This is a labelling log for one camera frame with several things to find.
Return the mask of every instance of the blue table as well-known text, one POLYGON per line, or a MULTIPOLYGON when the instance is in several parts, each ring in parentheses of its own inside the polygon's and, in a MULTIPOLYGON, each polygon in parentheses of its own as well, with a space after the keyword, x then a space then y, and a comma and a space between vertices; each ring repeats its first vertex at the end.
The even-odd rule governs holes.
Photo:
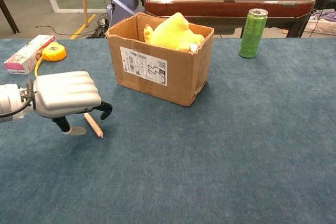
MULTIPOLYGON (((244 59, 215 40, 185 108, 118 86, 105 40, 60 40, 68 57, 39 74, 89 71, 114 108, 93 113, 105 138, 81 114, 80 137, 35 113, 0 124, 0 223, 336 223, 334 41, 264 39, 244 59)), ((25 42, 0 40, 0 61, 25 42)))

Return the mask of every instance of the energy drink can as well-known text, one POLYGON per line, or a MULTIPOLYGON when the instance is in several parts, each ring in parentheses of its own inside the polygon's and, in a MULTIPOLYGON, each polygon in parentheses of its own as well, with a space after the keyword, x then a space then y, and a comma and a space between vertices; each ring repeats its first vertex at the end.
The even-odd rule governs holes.
POLYGON ((254 58, 257 55, 261 36, 265 28, 268 11, 251 9, 248 11, 243 37, 241 38, 239 55, 254 58))

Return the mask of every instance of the yellow plush toy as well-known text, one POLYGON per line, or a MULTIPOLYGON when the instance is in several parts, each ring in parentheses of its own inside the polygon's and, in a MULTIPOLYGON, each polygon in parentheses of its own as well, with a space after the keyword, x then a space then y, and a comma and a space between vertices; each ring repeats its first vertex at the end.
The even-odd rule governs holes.
POLYGON ((195 52, 204 40, 201 34, 194 34, 189 29, 189 22, 181 13, 175 13, 154 31, 146 25, 143 34, 148 44, 186 52, 195 52))

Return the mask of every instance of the cardboard box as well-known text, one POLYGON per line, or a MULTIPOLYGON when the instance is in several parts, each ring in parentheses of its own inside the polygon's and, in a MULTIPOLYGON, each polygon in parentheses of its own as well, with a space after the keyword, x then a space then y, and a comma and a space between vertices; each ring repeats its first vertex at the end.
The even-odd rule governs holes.
POLYGON ((29 74, 42 55, 42 50, 51 42, 56 41, 54 35, 37 35, 18 52, 10 56, 5 67, 10 73, 29 74))
POLYGON ((208 76, 214 29, 190 23, 189 28, 205 38, 194 54, 146 44, 146 24, 155 29, 164 20, 139 13, 106 32, 117 83, 189 106, 208 76))

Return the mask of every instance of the robotic hand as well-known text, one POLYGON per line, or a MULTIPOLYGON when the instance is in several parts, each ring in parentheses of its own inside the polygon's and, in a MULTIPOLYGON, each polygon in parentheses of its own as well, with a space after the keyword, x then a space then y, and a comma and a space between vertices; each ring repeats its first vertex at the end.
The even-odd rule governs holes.
POLYGON ((98 89, 87 72, 67 72, 39 76, 28 80, 25 89, 16 84, 0 85, 0 123, 21 119, 35 110, 51 118, 69 135, 84 135, 85 128, 70 126, 66 115, 103 111, 101 120, 112 112, 112 105, 103 102, 98 89))

